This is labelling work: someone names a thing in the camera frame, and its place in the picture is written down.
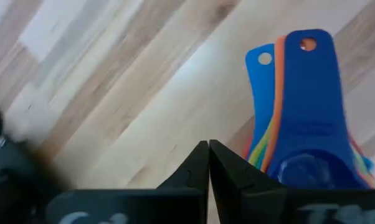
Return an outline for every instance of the hanging hole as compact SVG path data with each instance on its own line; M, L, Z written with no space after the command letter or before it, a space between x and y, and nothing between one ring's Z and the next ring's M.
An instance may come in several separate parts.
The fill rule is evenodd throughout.
M314 38L304 38L301 41L301 49L312 51L316 48L316 40Z
M258 56L258 62L261 65L269 65L272 62L272 55L270 53L262 53Z

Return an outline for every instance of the wooden floor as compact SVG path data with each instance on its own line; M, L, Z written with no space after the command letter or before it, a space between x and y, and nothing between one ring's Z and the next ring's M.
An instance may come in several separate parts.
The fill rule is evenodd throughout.
M6 130L70 187L156 187L199 140L241 153L245 54L312 28L335 37L349 128L373 156L375 0L0 0Z

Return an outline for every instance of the light wood surface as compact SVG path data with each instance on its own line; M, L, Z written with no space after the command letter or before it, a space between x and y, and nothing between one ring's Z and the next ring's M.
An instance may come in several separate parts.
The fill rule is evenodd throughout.
M375 155L375 0L0 0L6 131L70 187L156 187L200 140L241 154L245 54L313 28L335 37L349 128Z

